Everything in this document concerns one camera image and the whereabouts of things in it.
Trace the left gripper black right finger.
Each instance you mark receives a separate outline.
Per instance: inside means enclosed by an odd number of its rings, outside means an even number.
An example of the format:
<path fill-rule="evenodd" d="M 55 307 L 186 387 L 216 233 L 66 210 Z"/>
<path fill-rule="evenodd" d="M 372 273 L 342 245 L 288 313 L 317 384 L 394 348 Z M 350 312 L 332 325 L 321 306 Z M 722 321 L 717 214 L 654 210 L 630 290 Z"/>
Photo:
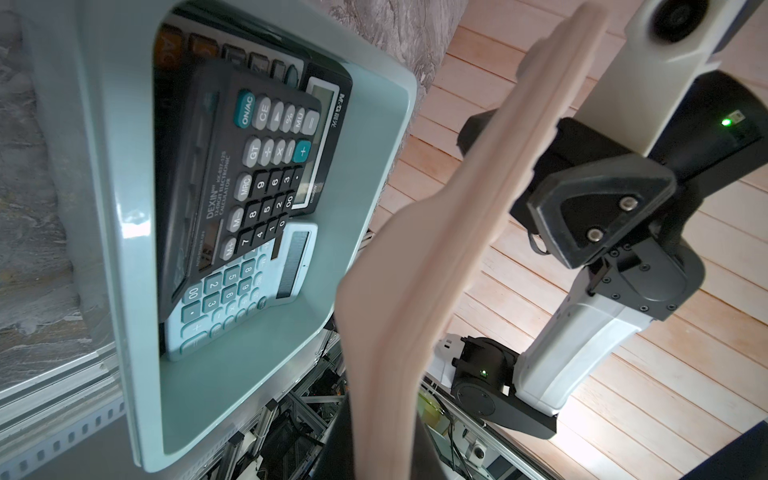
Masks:
<path fill-rule="evenodd" d="M 411 460 L 411 480 L 446 480 L 431 437 L 419 415 L 415 416 Z"/>

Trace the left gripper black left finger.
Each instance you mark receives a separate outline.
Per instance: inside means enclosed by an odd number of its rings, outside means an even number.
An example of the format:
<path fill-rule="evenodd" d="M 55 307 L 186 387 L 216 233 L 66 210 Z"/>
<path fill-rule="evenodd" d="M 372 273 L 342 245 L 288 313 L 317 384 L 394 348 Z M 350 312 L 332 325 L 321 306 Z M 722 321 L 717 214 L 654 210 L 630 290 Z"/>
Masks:
<path fill-rule="evenodd" d="M 341 403 L 311 478 L 314 480 L 355 479 L 354 441 L 349 398 Z"/>

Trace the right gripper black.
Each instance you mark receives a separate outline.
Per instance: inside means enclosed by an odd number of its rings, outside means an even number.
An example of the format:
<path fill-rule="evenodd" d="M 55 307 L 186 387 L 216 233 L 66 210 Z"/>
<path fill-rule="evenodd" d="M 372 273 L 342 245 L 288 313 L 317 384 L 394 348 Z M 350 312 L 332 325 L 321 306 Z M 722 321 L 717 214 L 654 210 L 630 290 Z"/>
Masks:
<path fill-rule="evenodd" d="M 766 161 L 766 106 L 713 71 L 693 82 L 648 156 L 560 120 L 510 212 L 534 251 L 586 269 L 588 294 L 662 321 L 705 277 L 683 243 L 686 222 L 706 197 Z"/>

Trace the pale pink calculator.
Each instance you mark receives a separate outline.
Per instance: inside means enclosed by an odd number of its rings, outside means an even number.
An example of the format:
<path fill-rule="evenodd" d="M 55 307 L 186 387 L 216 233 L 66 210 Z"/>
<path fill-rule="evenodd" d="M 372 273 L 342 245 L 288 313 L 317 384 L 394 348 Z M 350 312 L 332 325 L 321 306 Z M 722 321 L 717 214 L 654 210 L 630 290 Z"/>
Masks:
<path fill-rule="evenodd" d="M 433 348 L 581 88 L 608 16 L 584 3 L 535 44 L 445 186 L 395 213 L 340 281 L 335 320 L 356 478 L 410 476 L 417 393 Z"/>

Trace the teal plastic storage box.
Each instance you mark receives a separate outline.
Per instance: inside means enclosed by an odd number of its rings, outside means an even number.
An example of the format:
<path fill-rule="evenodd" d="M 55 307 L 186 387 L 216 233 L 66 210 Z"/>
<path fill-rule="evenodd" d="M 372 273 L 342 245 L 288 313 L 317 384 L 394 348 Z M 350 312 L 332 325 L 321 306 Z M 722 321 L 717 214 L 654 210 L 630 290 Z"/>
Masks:
<path fill-rule="evenodd" d="M 306 1 L 19 1 L 77 293 L 165 471 L 331 317 L 415 106 Z"/>

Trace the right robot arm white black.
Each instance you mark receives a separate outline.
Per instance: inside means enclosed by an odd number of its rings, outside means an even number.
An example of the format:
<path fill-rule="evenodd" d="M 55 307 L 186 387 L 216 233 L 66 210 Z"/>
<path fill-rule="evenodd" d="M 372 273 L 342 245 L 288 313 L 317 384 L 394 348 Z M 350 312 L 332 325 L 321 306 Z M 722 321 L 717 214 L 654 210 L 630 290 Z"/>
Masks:
<path fill-rule="evenodd" d="M 719 70 L 694 80 L 648 155 L 560 120 L 510 212 L 536 253 L 577 277 L 525 351 L 463 339 L 452 361 L 459 405 L 497 425 L 553 437 L 584 379 L 701 287 L 703 261 L 682 233 L 704 199 L 766 162 L 766 105 Z"/>

